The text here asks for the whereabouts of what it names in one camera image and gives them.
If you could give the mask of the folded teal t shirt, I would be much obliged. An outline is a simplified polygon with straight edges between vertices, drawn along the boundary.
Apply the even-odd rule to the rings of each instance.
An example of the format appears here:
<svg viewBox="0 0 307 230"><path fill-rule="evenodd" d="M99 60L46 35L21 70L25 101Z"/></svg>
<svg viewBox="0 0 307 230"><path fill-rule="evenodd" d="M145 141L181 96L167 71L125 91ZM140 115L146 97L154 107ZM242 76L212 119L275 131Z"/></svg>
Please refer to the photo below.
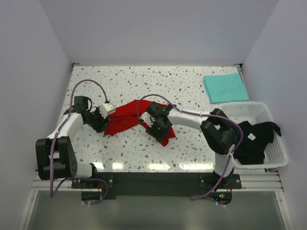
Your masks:
<svg viewBox="0 0 307 230"><path fill-rule="evenodd" d="M211 104L249 101L239 73L204 76L203 85Z"/></svg>

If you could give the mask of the white plastic laundry basket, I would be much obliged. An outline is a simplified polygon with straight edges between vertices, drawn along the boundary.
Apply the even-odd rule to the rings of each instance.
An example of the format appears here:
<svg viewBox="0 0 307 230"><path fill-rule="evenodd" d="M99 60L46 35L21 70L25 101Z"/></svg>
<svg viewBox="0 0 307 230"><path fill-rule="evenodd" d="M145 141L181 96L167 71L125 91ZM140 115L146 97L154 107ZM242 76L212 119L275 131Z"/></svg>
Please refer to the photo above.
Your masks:
<svg viewBox="0 0 307 230"><path fill-rule="evenodd" d="M287 153L281 130L274 123L266 104L261 102L223 103L220 109L243 130L243 140L235 150L232 164L240 169L284 167Z"/></svg>

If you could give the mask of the red t shirt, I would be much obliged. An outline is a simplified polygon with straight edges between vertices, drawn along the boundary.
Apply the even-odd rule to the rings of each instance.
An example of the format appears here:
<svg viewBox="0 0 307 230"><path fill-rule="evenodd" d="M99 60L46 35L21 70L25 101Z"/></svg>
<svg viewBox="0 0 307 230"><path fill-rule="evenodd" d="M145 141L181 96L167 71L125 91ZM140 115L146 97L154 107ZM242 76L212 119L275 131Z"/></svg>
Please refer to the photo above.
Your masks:
<svg viewBox="0 0 307 230"><path fill-rule="evenodd" d="M118 107L115 112L111 113L108 116L110 122L108 123L107 130L104 131L104 134L114 136L117 133L133 128L136 125L142 125L146 130L148 130L149 126L145 122L139 123L136 109L138 102L139 100L133 100L132 102ZM151 103L152 101L142 100L139 105L139 114L142 115L145 113ZM169 143L170 138L176 138L172 128L161 142L161 145L165 147Z"/></svg>

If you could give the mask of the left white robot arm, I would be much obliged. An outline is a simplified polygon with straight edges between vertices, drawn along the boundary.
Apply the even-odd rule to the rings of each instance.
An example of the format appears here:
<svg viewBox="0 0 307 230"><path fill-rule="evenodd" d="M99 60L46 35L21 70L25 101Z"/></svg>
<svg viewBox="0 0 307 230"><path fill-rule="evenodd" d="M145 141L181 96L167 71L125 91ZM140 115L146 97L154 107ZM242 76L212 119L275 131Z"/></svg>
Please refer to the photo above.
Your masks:
<svg viewBox="0 0 307 230"><path fill-rule="evenodd" d="M116 108L108 101L100 106L89 105L91 102L85 96L74 97L73 105L64 112L58 127L48 137L36 141L37 171L41 180L82 178L89 188L99 184L94 164L77 162L72 141L83 125L97 133L106 131L110 122L108 115Z"/></svg>

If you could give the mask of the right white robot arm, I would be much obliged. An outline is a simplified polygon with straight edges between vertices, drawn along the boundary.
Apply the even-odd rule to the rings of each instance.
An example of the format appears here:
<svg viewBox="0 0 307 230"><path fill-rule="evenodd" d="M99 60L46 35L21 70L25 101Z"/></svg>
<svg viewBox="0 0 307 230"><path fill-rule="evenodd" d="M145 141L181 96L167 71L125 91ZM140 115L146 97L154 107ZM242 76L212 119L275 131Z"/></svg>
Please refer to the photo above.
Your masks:
<svg viewBox="0 0 307 230"><path fill-rule="evenodd" d="M150 103L141 115L140 121L148 125L146 132L158 142L162 142L172 126L185 126L203 133L210 149L215 153L214 184L225 188L230 184L230 174L233 172L232 154L243 141L241 127L221 109L209 113L180 110L156 102Z"/></svg>

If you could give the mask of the black t shirt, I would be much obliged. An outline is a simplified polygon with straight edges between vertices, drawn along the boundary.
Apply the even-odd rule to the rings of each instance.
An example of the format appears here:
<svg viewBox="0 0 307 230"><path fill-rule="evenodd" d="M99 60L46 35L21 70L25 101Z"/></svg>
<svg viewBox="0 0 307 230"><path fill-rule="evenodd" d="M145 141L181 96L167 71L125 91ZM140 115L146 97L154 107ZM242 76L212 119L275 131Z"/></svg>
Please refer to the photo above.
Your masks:
<svg viewBox="0 0 307 230"><path fill-rule="evenodd" d="M244 138L233 156L243 165L263 164L265 148L273 143L274 134L281 136L280 127L274 122L252 125L248 121L239 124Z"/></svg>

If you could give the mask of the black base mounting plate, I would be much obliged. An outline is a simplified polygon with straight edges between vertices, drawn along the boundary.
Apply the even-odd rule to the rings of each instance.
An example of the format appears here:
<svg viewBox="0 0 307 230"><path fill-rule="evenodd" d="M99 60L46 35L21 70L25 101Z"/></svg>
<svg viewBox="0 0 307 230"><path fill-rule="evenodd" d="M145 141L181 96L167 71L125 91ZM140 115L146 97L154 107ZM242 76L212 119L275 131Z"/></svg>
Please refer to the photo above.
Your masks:
<svg viewBox="0 0 307 230"><path fill-rule="evenodd" d="M219 176L212 172L99 172L96 179L74 179L71 187L81 190L82 201L119 196L183 196L203 195L229 203L232 191L241 189L238 174L231 174L219 185Z"/></svg>

